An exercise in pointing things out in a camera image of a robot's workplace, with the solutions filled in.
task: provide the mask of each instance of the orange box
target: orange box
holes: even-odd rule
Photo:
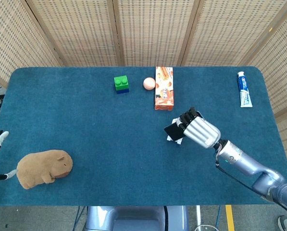
[[[173,68],[157,66],[155,75],[155,110],[172,110],[173,101]]]

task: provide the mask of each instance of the blue carpet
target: blue carpet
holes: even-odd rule
[[[237,72],[245,71],[253,108],[240,108]],[[246,153],[287,178],[287,159],[266,86],[255,67],[175,67],[173,111],[154,110],[142,83],[154,67],[21,68],[12,74],[0,114],[10,132],[0,173],[28,153],[63,149],[69,176],[24,190],[16,177],[0,181],[0,205],[263,204],[215,168],[213,149],[188,138],[166,140],[163,128],[191,106]],[[129,93],[113,77],[127,75]],[[251,185],[246,178],[223,168]]]

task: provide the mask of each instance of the stuffed animal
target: stuffed animal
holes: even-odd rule
[[[65,177],[72,170],[70,155],[62,150],[49,150],[24,156],[17,165],[17,177],[24,189],[38,184],[54,183],[56,178]]]

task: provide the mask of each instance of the floor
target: floor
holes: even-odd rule
[[[218,205],[201,206],[202,224],[216,224]],[[287,215],[277,205],[233,205],[234,226],[236,231],[278,231],[277,218]],[[0,206],[0,231],[71,231],[77,213],[77,206]],[[188,207],[190,230],[196,227],[195,206]],[[86,222],[84,211],[76,227],[82,231]],[[220,231],[227,231],[225,207],[222,206],[219,226]]]

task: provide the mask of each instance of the toothpaste tube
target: toothpaste tube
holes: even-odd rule
[[[240,107],[252,107],[246,76],[243,71],[238,72],[237,82],[240,96]]]

